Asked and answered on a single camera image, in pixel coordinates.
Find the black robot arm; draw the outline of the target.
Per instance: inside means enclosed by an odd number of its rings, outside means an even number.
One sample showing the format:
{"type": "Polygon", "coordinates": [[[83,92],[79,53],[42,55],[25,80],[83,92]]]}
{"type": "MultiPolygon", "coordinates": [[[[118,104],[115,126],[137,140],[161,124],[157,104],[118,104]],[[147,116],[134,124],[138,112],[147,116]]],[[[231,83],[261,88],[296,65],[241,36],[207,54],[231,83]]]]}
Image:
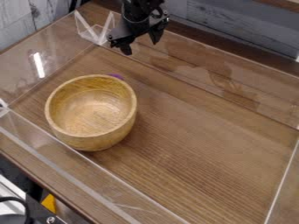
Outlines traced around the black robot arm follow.
{"type": "Polygon", "coordinates": [[[133,54],[131,44],[149,34],[157,44],[165,35],[170,12],[165,0],[122,0],[122,15],[117,27],[107,35],[111,48],[119,48],[125,55],[133,54]]]}

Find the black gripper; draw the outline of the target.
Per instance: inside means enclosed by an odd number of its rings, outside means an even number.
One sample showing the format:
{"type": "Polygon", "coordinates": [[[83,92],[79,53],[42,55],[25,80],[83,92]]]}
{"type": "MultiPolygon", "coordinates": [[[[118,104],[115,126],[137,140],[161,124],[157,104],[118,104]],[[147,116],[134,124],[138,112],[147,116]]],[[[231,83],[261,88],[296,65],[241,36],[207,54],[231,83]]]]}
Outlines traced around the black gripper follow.
{"type": "Polygon", "coordinates": [[[119,23],[107,35],[111,47],[121,48],[126,56],[133,54],[131,44],[137,38],[149,34],[153,43],[157,44],[165,35],[165,28],[170,22],[169,10],[154,10],[150,15],[135,21],[123,10],[119,23]]]}

